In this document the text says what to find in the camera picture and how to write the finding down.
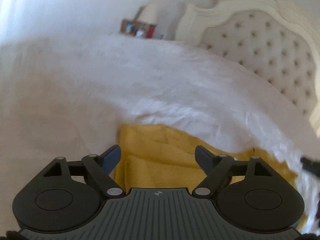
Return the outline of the yellow knit sweater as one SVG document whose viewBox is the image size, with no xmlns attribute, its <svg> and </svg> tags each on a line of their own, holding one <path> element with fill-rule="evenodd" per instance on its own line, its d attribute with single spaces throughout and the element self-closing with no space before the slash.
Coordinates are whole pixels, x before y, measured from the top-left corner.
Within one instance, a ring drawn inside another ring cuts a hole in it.
<svg viewBox="0 0 320 240">
<path fill-rule="evenodd" d="M 252 232 L 302 229 L 306 224 L 302 197 L 295 191 L 296 174 L 264 150 L 223 152 L 165 125 L 123 125 L 118 142 L 121 160 L 115 181 L 126 192 L 184 188 L 196 199 L 213 202 L 229 223 Z M 220 157 L 209 175 L 195 160 L 198 145 Z"/>
</svg>

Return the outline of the white embroidered bedspread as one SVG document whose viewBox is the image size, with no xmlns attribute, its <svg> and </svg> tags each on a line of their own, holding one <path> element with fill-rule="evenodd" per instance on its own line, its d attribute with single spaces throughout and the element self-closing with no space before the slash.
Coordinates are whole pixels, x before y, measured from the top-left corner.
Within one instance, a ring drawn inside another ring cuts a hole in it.
<svg viewBox="0 0 320 240">
<path fill-rule="evenodd" d="M 124 35 L 1 44 L 1 233 L 14 197 L 57 156 L 78 160 L 116 142 L 123 123 L 164 124 L 229 153 L 258 147 L 298 174 L 307 222 L 319 180 L 302 170 L 319 139 L 291 101 L 242 65 L 180 42 Z"/>
</svg>

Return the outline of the white jar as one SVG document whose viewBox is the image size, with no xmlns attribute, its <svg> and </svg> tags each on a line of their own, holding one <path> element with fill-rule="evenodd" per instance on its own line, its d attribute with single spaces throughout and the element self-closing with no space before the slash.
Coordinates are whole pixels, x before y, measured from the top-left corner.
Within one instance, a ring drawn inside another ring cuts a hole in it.
<svg viewBox="0 0 320 240">
<path fill-rule="evenodd" d="M 145 30 L 144 29 L 138 29 L 136 31 L 136 38 L 145 38 Z"/>
</svg>

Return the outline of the red bottle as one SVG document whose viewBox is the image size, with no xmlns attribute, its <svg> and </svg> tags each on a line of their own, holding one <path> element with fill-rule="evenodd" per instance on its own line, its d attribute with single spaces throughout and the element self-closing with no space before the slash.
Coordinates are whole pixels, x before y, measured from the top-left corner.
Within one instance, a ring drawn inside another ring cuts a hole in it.
<svg viewBox="0 0 320 240">
<path fill-rule="evenodd" d="M 146 32 L 145 38 L 153 38 L 155 29 L 156 29 L 155 25 L 150 25 L 149 28 L 148 28 L 148 31 Z"/>
</svg>

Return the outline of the cream tufted headboard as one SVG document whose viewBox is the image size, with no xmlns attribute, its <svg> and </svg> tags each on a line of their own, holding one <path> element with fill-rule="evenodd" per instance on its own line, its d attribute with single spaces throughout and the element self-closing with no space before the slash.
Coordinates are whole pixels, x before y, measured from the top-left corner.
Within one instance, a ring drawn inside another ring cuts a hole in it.
<svg viewBox="0 0 320 240">
<path fill-rule="evenodd" d="M 175 40 L 237 62 L 268 81 L 319 131 L 319 34 L 289 0 L 187 4 Z"/>
</svg>

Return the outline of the white table lamp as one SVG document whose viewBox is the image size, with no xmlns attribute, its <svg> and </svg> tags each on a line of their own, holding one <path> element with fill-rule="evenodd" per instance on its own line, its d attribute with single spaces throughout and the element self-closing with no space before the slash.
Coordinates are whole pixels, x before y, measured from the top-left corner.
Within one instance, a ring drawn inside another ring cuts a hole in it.
<svg viewBox="0 0 320 240">
<path fill-rule="evenodd" d="M 158 5 L 155 3 L 147 4 L 137 18 L 138 22 L 148 24 L 148 25 L 157 25 L 157 20 L 158 20 Z"/>
</svg>

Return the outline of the wooden picture frame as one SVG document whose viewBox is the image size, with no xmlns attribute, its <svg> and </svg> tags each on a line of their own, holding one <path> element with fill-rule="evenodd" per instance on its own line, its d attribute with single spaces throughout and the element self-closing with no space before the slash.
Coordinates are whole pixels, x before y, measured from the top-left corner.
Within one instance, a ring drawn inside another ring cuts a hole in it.
<svg viewBox="0 0 320 240">
<path fill-rule="evenodd" d="M 121 21 L 119 32 L 124 35 L 135 36 L 136 22 L 134 20 L 127 19 L 127 18 L 123 19 Z"/>
</svg>

